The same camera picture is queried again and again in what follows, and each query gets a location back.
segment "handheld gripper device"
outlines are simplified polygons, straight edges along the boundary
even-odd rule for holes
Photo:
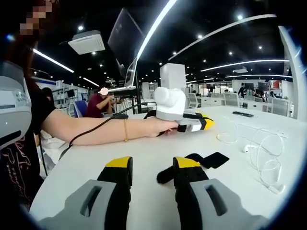
[[[156,111],[150,111],[149,116],[156,116],[165,121],[178,122],[178,132],[195,132],[207,130],[214,125],[214,121],[207,115],[185,111],[186,96],[180,89],[158,87],[154,92],[157,104]]]

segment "linear ceiling light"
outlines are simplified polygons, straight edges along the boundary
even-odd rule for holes
[[[289,60],[268,59],[268,60],[243,61],[243,62],[232,63],[232,64],[228,64],[228,65],[223,65],[223,66],[212,67],[212,68],[209,68],[209,69],[203,69],[203,70],[201,70],[201,72],[212,70],[212,69],[224,68],[224,67],[228,67],[228,66],[235,66],[235,65],[242,65],[242,64],[256,63],[256,62],[289,62]]]
[[[137,60],[140,59],[145,47],[147,46],[147,43],[149,42],[150,38],[152,37],[152,35],[154,34],[155,30],[157,29],[157,27],[159,26],[159,24],[161,23],[161,21],[164,19],[164,17],[166,16],[166,14],[169,12],[169,10],[173,7],[173,5],[176,3],[177,0],[169,0],[167,5],[163,8],[163,10],[161,11],[161,13],[159,14],[159,16],[157,17],[157,19],[155,20],[155,22],[153,23],[150,31],[148,32],[147,36],[145,37],[145,40],[138,52],[137,55]]]
[[[61,66],[62,68],[68,70],[71,73],[74,73],[75,71],[71,70],[70,68],[62,65],[61,63],[57,62],[56,60],[48,57],[47,55],[43,54],[42,52],[39,52],[37,49],[33,49],[34,53],[38,54],[39,56],[42,56],[43,58],[46,58],[47,60],[53,62],[54,64],[57,64],[58,66]]]
[[[214,78],[204,79],[204,81],[209,81],[209,80],[214,80]],[[188,83],[193,83],[193,82],[198,82],[198,81],[202,81],[202,80],[193,80],[193,81],[188,81],[188,82],[186,82],[186,84],[188,84]]]
[[[275,74],[250,74],[250,75],[236,75],[236,76],[227,76],[227,77],[225,77],[225,78],[238,78],[238,77],[258,77],[258,76],[269,76],[269,77],[293,78],[292,76],[286,76],[286,75],[275,75]]]
[[[98,86],[99,87],[99,85],[97,85],[95,82],[92,82],[91,80],[88,80],[87,78],[83,78],[84,80],[86,80],[86,81],[88,81],[88,82],[90,82],[91,84],[93,84],[93,85],[95,85],[95,86]]]

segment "black ceiling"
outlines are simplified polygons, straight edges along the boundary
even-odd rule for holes
[[[64,80],[66,83],[96,88],[79,78],[82,76],[96,82],[101,87],[110,87],[109,83],[105,83],[107,76],[116,81],[120,80],[112,51],[107,48],[105,51],[97,52],[95,56],[92,54],[79,56],[67,42],[77,33],[78,26],[83,24],[86,31],[99,30],[107,46],[108,38],[122,7],[125,7],[146,35],[167,2],[168,0],[113,0],[111,3],[93,0],[81,3],[72,0],[61,1],[53,27],[46,30],[38,44],[38,50],[74,70],[75,73],[70,73],[35,55],[33,68],[48,73],[46,75],[39,72],[37,76],[46,79],[53,76],[53,80]],[[196,41],[197,35],[206,35],[236,22],[239,14],[247,18],[274,13],[270,9],[269,0],[177,0],[141,56],[137,68],[139,79],[159,81],[161,67],[159,63],[167,63],[174,51],[178,52]],[[201,72],[201,70],[257,59],[285,59],[278,24],[277,19],[269,18],[236,25],[197,43],[170,62],[186,65],[186,73],[189,74],[188,81],[199,81],[205,79],[206,76],[214,77],[215,81],[222,81],[225,80],[225,76],[233,75],[234,69],[242,66],[206,72]],[[252,63],[243,66],[248,70],[246,74],[284,75],[286,73],[286,75],[291,75],[291,70],[286,71],[284,63]]]

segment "black remote control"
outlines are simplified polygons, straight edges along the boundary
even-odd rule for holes
[[[238,111],[234,111],[232,112],[235,115],[240,115],[240,116],[246,116],[246,117],[253,117],[253,114],[246,114],[246,113],[242,113],[242,112],[238,112]]]

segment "gold bracelet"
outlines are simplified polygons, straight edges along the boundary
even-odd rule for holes
[[[124,120],[124,126],[125,126],[125,142],[127,142],[129,140],[128,129],[127,129],[127,119]]]

